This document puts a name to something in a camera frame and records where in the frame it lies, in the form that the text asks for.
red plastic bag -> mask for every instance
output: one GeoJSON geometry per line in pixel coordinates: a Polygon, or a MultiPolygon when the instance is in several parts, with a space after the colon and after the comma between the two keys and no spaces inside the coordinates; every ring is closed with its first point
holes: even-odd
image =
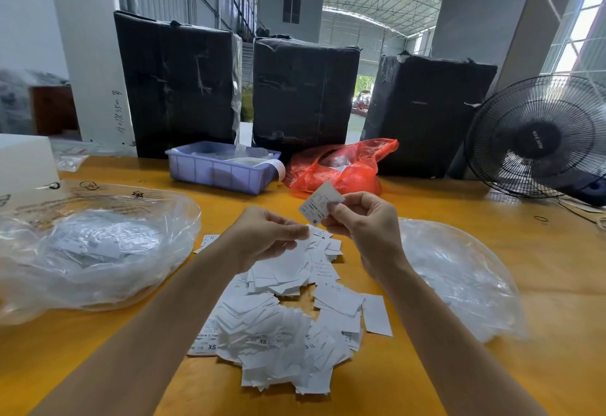
{"type": "Polygon", "coordinates": [[[377,162],[398,149],[398,144],[398,140],[375,138],[305,150],[290,160],[284,184],[311,193],[329,181],[341,194],[368,191],[379,195],[377,162]]]}

wooden table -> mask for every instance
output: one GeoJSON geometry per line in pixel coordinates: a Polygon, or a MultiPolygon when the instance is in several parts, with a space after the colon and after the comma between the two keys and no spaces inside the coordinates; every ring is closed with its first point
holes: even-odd
{"type": "MultiPolygon", "coordinates": [[[[256,198],[172,182],[166,161],[90,158],[65,178],[182,191],[202,209],[203,234],[221,233],[250,204],[301,220],[301,198],[272,183],[256,198]]],[[[456,226],[488,245],[522,292],[530,339],[498,338],[489,349],[552,414],[606,412],[606,235],[547,202],[523,203],[479,182],[383,179],[383,198],[400,216],[456,226]],[[548,219],[542,222],[535,219],[548,219]]],[[[382,294],[344,241],[341,282],[382,294]]],[[[301,303],[310,312],[309,294],[301,303]]],[[[214,358],[185,358],[158,415],[443,415],[419,359],[387,301],[394,337],[365,334],[360,352],[338,366],[330,396],[295,396],[291,385],[259,394],[240,387],[239,368],[214,358]]],[[[21,415],[141,308],[106,313],[48,312],[0,328],[0,414],[21,415]]]]}

fan grille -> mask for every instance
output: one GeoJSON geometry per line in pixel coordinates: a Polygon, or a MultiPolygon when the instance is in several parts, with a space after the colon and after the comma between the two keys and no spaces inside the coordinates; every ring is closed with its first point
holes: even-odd
{"type": "Polygon", "coordinates": [[[464,148],[475,175],[526,198],[562,195],[606,175],[606,88],[578,76],[543,75],[489,98],[464,148]],[[586,172],[582,183],[580,173],[586,172]]]}

plastic crate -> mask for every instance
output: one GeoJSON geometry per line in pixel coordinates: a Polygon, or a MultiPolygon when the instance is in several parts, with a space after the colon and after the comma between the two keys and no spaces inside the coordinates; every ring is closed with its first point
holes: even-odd
{"type": "MultiPolygon", "coordinates": [[[[259,150],[260,148],[248,147],[246,153],[254,156],[259,150]]],[[[172,148],[166,151],[169,156],[170,175],[179,181],[206,184],[253,196],[258,195],[276,177],[276,167],[271,164],[251,167],[204,156],[230,151],[235,151],[235,145],[213,141],[172,148]]],[[[273,154],[273,159],[280,157],[278,151],[269,152],[273,154]]]]}

black wrapped package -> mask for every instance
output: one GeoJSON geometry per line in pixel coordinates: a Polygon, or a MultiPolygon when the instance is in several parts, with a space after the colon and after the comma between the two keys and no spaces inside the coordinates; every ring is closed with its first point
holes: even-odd
{"type": "Polygon", "coordinates": [[[137,153],[165,158],[198,141],[234,143],[242,40],[231,31],[114,13],[137,153]]]}
{"type": "Polygon", "coordinates": [[[379,163],[379,174],[444,177],[496,71],[471,60],[382,56],[361,139],[400,145],[379,163]]]}
{"type": "Polygon", "coordinates": [[[282,152],[344,144],[360,49],[257,38],[253,61],[253,141],[282,152]]]}

